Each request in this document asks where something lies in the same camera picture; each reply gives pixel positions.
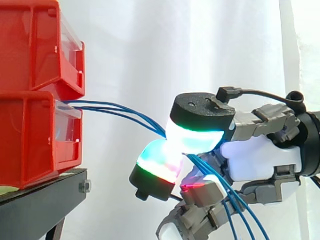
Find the black table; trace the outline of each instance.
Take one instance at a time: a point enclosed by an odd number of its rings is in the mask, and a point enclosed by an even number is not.
[[[0,240],[59,240],[65,216],[86,199],[87,170],[0,196]]]

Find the screw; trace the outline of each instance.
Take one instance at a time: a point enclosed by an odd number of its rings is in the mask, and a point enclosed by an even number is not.
[[[79,192],[84,194],[90,193],[91,185],[91,180],[84,180],[83,182],[79,183]]]

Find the white backdrop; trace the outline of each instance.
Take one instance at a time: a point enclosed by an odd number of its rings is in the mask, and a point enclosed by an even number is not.
[[[60,3],[86,44],[88,100],[123,104],[164,126],[174,97],[181,92],[215,93],[219,86],[230,85],[284,96],[299,88],[295,70],[299,54],[291,37],[295,31],[288,0],[280,1],[281,8],[278,0]],[[266,102],[243,96],[232,104],[250,111]],[[102,113],[85,112],[83,127],[82,167],[88,168],[92,192],[66,218],[62,239],[155,240],[158,224],[175,202],[140,201],[128,177],[145,145],[157,136]],[[181,178],[190,167],[185,161]],[[301,204],[306,192],[303,187],[299,191],[298,197],[282,204],[252,206],[272,240],[309,239],[306,208]],[[241,219],[234,219],[239,235],[249,239]],[[263,239],[249,222],[257,239]],[[233,239],[229,225],[210,236],[222,238]]]

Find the blue wire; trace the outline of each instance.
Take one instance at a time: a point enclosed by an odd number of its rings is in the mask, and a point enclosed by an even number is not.
[[[231,230],[232,230],[232,234],[233,234],[234,240],[238,240],[237,232],[236,232],[234,223],[233,223],[233,221],[232,221],[229,208],[228,208],[228,206],[227,206],[227,204],[226,204],[226,202],[225,202],[224,200],[222,201],[222,204],[223,204],[223,206],[224,206],[226,215],[227,215],[227,217],[228,217],[229,224],[230,224],[230,228],[231,228]]]
[[[94,108],[90,108],[90,107],[77,107],[75,106],[74,107],[75,109],[82,109],[82,110],[89,110],[89,111],[94,111],[94,112],[100,112],[100,113],[106,113],[106,114],[111,114],[111,115],[116,115],[116,116],[119,116],[119,117],[122,117],[122,118],[125,118],[125,119],[129,119],[131,121],[134,121],[136,122],[137,124],[140,124],[141,126],[145,127],[146,129],[158,134],[158,135],[161,135],[160,132],[158,132],[156,129],[144,124],[143,122],[133,118],[133,117],[130,117],[130,116],[127,116],[127,115],[124,115],[124,114],[121,114],[121,113],[116,113],[116,112],[112,112],[112,111],[107,111],[107,110],[102,110],[102,109],[94,109]]]
[[[242,219],[242,221],[243,221],[246,229],[247,229],[248,232],[249,232],[249,235],[250,235],[251,239],[252,239],[252,240],[256,240],[255,235],[254,235],[254,233],[252,232],[251,227],[250,227],[250,225],[249,225],[246,217],[245,217],[244,214],[242,213],[239,205],[235,202],[235,200],[233,199],[233,196],[232,196],[228,191],[227,191],[227,195],[228,195],[228,198],[229,198],[232,206],[233,206],[234,209],[237,211],[237,213],[240,215],[240,217],[241,217],[241,219]]]
[[[162,137],[166,135],[165,134],[166,133],[165,129],[162,126],[160,126],[156,121],[154,121],[152,118],[144,115],[143,113],[140,113],[140,112],[135,111],[135,110],[133,110],[133,109],[131,109],[129,107],[122,106],[122,105],[117,104],[117,103],[107,102],[107,101],[90,101],[90,100],[71,100],[71,101],[65,101],[64,103],[66,103],[66,104],[71,104],[71,103],[74,103],[74,104],[101,104],[101,105],[109,105],[109,106],[118,107],[118,108],[127,110],[130,113],[136,114],[136,115],[140,116],[143,119],[148,119],[149,121],[151,121],[156,126],[156,129],[158,129],[161,132],[161,136]]]
[[[118,111],[118,112],[124,112],[129,114],[135,114],[134,112],[122,108],[116,108],[116,107],[106,107],[106,106],[76,106],[76,108],[91,108],[91,109],[100,109],[100,110],[108,110],[108,111]],[[165,137],[165,134],[163,133],[164,129],[161,127],[159,128],[159,124],[156,123],[153,119],[149,118],[148,116],[145,116],[142,114],[142,116],[139,115],[143,120],[145,120],[147,123],[149,123],[152,127],[154,127],[157,131],[159,131],[162,137]]]
[[[229,185],[229,183],[222,177],[220,176],[219,173],[217,173],[217,171],[212,168],[207,162],[203,161],[201,158],[199,158],[196,155],[193,155],[193,157],[195,159],[197,159],[198,162],[202,162],[208,170],[210,170],[211,172],[213,172],[214,175],[216,175],[216,177],[220,180],[220,182],[224,185],[224,187],[226,187],[228,190],[231,191],[231,193],[235,196],[235,198],[244,206],[244,208],[250,213],[250,215],[252,216],[252,218],[254,219],[254,221],[256,222],[256,224],[258,225],[258,227],[260,228],[264,238],[266,240],[270,240],[270,238],[268,237],[268,234],[266,232],[266,230],[264,229],[264,227],[262,226],[261,222],[259,221],[259,219],[257,218],[257,216],[255,215],[255,213],[251,210],[251,208],[248,206],[248,204],[236,193],[236,191]]]
[[[206,166],[206,162],[203,161],[201,158],[199,158],[198,156],[194,155],[194,154],[188,154],[187,155],[188,158],[193,162],[194,165],[196,165],[198,167],[198,169],[204,174],[204,175],[208,175],[208,174],[213,174],[216,175],[217,172],[212,171],[209,167]],[[225,188],[227,196],[233,206],[233,208],[237,211],[237,213],[240,215],[244,225],[246,226],[246,229],[249,232],[249,235],[251,237],[252,240],[255,240],[255,235],[251,230],[251,227],[246,219],[246,217],[244,216],[244,214],[242,213],[240,207],[238,206],[238,204],[234,201],[232,195],[228,192],[226,185],[220,180],[222,186]]]

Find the stacked storage bin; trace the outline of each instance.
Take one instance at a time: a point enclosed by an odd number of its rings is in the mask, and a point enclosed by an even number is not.
[[[0,188],[81,164],[84,44],[56,0],[0,0]]]

